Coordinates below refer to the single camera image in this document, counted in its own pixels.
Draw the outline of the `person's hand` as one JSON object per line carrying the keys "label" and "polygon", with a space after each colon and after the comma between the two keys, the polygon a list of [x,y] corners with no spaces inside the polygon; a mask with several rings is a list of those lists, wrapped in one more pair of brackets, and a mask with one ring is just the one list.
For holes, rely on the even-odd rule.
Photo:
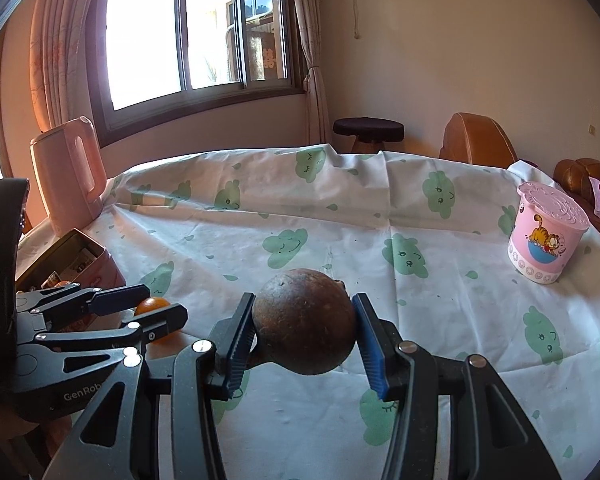
{"label": "person's hand", "polygon": [[65,416],[40,425],[20,418],[9,406],[0,406],[0,448],[20,474],[26,472],[26,464],[12,446],[12,439],[23,437],[38,427],[42,428],[44,450],[50,457],[54,457],[62,442],[70,434],[72,419],[70,416]]}

